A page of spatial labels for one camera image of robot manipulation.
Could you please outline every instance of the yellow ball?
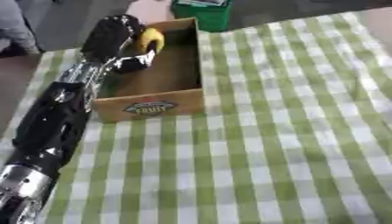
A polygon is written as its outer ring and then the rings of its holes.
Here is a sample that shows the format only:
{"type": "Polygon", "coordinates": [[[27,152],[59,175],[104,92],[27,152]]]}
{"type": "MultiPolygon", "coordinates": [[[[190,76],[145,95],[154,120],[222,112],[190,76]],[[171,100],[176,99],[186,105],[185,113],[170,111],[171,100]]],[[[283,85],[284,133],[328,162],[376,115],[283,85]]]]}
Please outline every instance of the yellow ball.
{"type": "Polygon", "coordinates": [[[157,29],[147,28],[147,30],[145,30],[140,37],[139,49],[143,53],[147,53],[147,47],[149,43],[151,43],[154,40],[157,41],[157,53],[159,53],[162,50],[162,48],[164,48],[165,37],[162,34],[162,32],[158,31],[157,29]]]}

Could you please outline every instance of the green checkered tablecloth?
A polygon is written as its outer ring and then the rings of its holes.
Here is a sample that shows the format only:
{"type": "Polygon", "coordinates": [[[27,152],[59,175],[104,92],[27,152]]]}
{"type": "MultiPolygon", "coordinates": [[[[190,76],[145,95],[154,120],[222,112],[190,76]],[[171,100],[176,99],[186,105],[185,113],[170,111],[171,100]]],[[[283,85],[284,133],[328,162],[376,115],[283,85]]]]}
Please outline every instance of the green checkered tablecloth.
{"type": "MultiPolygon", "coordinates": [[[[392,223],[392,59],[353,13],[199,33],[206,114],[93,118],[38,223],[392,223]]],[[[75,50],[43,56],[1,142],[75,50]]]]}

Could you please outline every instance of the robotic arm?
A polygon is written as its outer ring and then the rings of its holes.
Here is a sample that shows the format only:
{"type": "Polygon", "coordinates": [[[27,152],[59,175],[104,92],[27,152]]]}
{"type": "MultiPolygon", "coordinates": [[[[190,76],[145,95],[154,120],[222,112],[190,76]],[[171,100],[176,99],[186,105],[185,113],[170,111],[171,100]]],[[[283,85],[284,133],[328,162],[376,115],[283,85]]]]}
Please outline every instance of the robotic arm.
{"type": "Polygon", "coordinates": [[[129,15],[97,24],[79,61],[44,91],[17,128],[15,150],[0,173],[0,224],[35,222],[81,140],[105,76],[149,67],[163,42],[161,33],[129,15]],[[143,54],[122,58],[136,41],[145,44],[143,54]]]}

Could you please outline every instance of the green container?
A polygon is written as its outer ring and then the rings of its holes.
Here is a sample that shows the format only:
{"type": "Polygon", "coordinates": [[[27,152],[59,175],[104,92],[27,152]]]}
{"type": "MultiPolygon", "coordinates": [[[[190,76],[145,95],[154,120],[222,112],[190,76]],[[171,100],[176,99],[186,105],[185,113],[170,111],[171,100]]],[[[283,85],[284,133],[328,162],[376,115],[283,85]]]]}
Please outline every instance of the green container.
{"type": "Polygon", "coordinates": [[[175,18],[197,18],[199,28],[206,32],[224,32],[228,28],[228,18],[232,0],[222,6],[186,5],[171,2],[171,11],[175,18]]]}

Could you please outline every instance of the cardboard box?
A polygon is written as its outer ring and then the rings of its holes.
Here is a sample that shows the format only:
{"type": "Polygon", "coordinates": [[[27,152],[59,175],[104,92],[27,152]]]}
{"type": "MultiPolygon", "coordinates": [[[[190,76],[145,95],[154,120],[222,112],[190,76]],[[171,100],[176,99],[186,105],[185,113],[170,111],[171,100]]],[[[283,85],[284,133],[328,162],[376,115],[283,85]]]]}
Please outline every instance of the cardboard box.
{"type": "Polygon", "coordinates": [[[165,37],[152,66],[105,79],[94,109],[106,123],[151,116],[186,115],[204,108],[197,22],[179,19],[149,27],[165,37]]]}

